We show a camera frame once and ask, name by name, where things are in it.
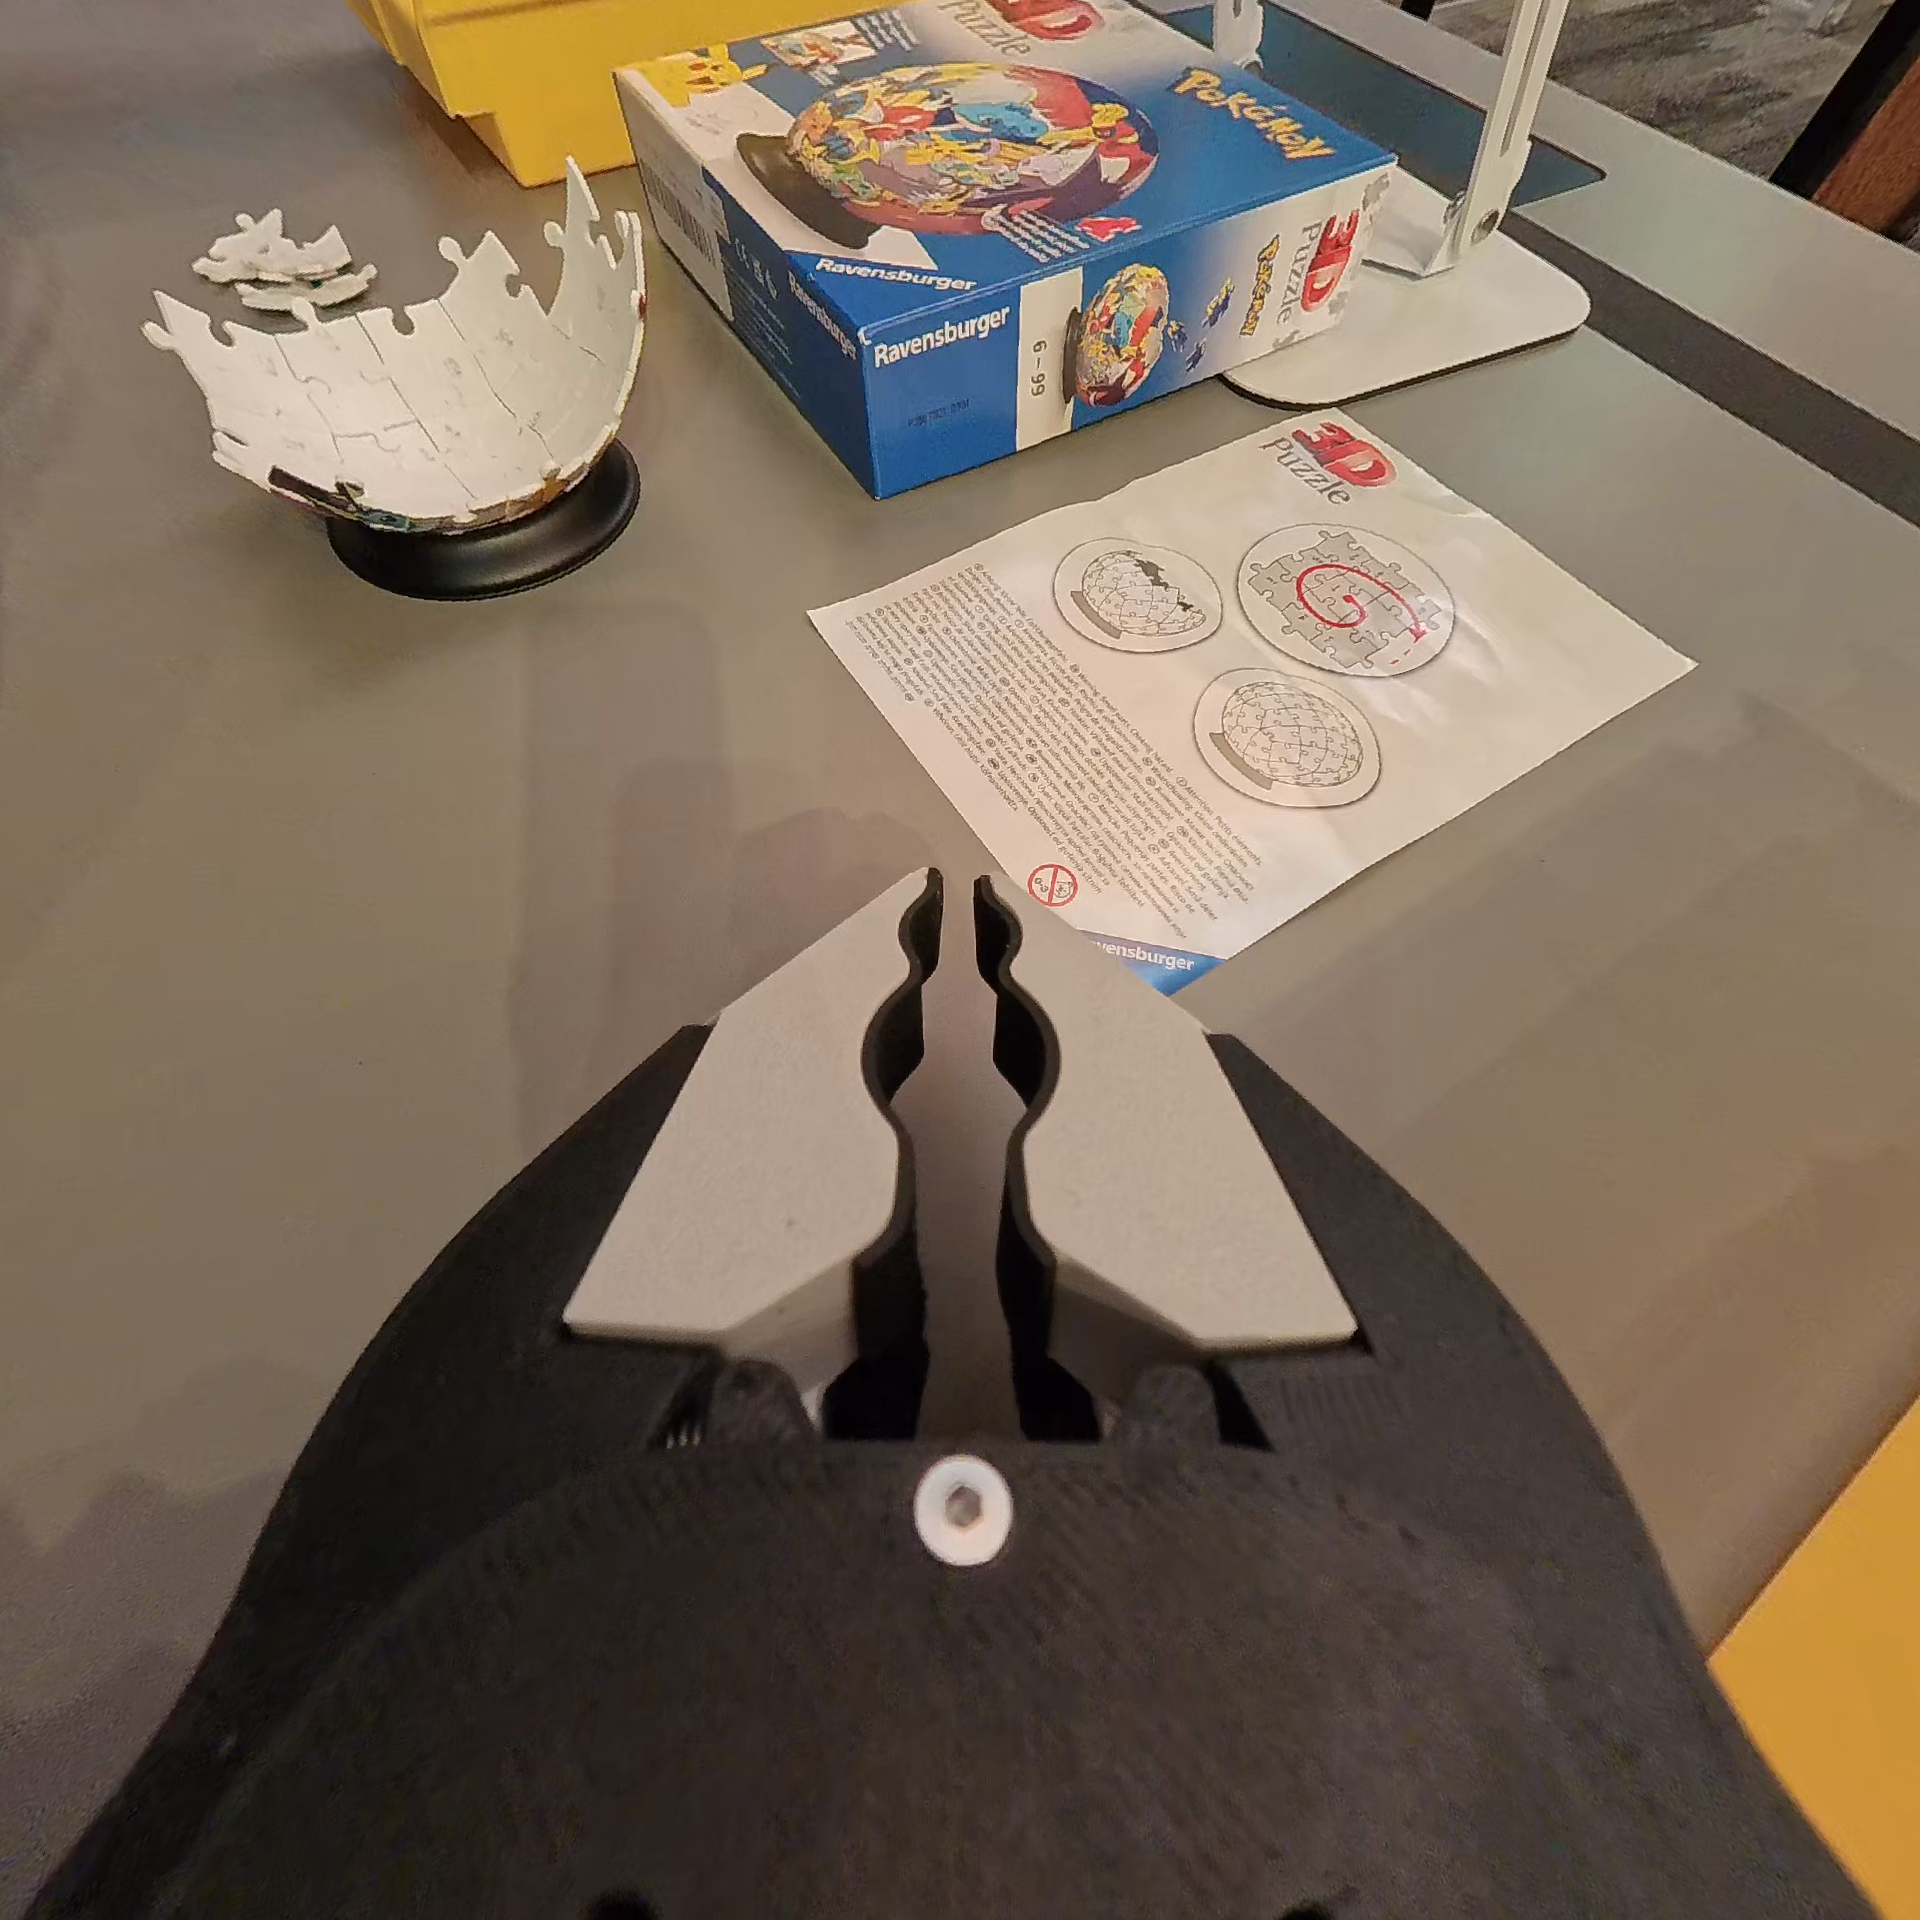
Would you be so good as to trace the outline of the black round ball stand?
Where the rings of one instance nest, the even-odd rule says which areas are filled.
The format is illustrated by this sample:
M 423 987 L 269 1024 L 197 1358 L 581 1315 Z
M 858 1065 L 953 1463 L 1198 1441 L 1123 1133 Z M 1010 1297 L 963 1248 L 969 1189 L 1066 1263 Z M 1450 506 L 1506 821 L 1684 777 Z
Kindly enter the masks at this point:
M 639 506 L 639 469 L 612 439 L 569 491 L 461 536 L 377 530 L 326 522 L 326 542 L 357 578 L 430 605 L 473 605 L 566 578 L 603 555 Z

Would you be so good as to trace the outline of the reddish wooden panel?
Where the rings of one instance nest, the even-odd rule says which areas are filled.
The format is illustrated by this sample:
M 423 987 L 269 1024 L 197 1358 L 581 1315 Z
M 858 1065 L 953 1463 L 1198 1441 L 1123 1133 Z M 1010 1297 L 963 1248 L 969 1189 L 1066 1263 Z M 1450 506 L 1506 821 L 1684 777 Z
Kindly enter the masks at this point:
M 1812 205 L 1862 227 L 1892 237 L 1915 221 L 1918 205 L 1918 96 L 1905 94 L 1858 133 L 1812 192 Z

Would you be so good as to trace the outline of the printed instruction sheet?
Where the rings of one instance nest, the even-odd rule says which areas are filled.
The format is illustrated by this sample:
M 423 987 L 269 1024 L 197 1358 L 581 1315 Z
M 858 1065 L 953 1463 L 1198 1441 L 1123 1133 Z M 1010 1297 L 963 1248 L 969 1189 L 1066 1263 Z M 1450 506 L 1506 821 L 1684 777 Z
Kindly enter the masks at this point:
M 1325 408 L 809 621 L 1015 896 L 1161 992 L 1694 667 Z

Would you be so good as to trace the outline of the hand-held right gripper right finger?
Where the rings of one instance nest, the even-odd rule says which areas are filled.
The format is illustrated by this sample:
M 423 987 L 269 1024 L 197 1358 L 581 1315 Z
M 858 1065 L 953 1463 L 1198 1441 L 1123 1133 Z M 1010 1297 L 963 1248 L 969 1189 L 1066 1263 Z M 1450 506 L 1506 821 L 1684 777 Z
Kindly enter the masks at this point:
M 1092 1443 L 1164 1366 L 1350 1345 L 1212 1033 L 1001 875 L 977 881 L 973 938 L 1022 1102 L 996 1233 L 1022 1435 Z

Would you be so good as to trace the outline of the long black tape strip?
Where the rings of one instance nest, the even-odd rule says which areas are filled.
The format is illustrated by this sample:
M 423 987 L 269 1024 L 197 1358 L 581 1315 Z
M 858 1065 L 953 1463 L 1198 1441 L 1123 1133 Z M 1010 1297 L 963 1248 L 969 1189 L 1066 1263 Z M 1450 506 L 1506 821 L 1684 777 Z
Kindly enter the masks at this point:
M 1687 393 L 1722 410 L 1830 480 L 1918 526 L 1918 439 L 1801 376 L 1725 328 L 1692 314 L 1541 225 L 1508 214 L 1525 251 L 1571 278 L 1588 326 Z

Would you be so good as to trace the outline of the white desk stand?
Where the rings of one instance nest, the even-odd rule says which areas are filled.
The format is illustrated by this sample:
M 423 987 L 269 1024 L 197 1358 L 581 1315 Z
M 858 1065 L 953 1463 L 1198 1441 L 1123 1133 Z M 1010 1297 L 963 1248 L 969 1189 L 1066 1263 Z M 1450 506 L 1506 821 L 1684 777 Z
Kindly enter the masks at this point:
M 1237 393 L 1294 413 L 1347 406 L 1550 346 L 1594 303 L 1550 261 L 1501 233 L 1567 2 L 1517 2 L 1494 98 L 1466 189 L 1452 199 L 1396 174 L 1332 330 L 1230 370 Z

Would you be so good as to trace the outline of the white half-built puzzle ball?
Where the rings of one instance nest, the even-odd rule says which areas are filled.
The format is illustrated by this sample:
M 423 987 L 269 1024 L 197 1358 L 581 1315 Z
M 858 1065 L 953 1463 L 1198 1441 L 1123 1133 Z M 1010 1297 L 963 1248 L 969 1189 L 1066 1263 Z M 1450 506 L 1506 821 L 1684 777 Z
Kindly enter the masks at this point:
M 157 293 L 141 335 L 194 381 L 211 455 L 254 487 L 377 533 L 465 538 L 575 489 L 634 397 L 645 331 L 637 215 L 614 237 L 566 159 L 566 202 L 543 241 L 559 255 L 540 304 L 502 243 L 442 239 L 444 295 L 324 320 L 290 295 L 294 330 L 214 323 Z

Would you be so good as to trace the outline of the yellow plastic bin holding pieces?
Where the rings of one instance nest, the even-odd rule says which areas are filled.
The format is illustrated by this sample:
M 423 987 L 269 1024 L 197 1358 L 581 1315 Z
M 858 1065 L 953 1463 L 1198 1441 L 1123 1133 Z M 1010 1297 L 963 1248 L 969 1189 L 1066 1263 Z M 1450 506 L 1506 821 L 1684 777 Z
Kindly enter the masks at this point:
M 522 185 L 671 161 L 649 114 L 639 146 L 617 71 L 651 58 L 726 55 L 733 41 L 823 27 L 876 6 L 799 2 L 350 2 L 372 39 Z

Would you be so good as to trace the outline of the blue puzzle box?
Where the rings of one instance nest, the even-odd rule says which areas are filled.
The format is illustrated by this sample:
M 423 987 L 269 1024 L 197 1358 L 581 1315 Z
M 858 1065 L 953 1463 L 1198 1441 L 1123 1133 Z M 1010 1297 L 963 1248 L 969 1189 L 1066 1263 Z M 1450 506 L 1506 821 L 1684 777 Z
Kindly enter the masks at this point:
M 876 8 L 614 89 L 661 239 L 878 499 L 1331 331 L 1402 173 L 1134 6 Z

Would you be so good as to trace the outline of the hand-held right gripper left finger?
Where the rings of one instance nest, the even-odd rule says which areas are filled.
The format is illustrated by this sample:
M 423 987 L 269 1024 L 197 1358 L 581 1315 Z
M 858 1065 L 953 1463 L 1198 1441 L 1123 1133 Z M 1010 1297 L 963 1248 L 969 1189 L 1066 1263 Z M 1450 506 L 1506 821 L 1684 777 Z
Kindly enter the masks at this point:
M 941 925 L 945 879 L 909 871 L 707 1026 L 569 1334 L 770 1362 L 829 1435 L 916 1433 L 926 1283 L 897 1096 Z

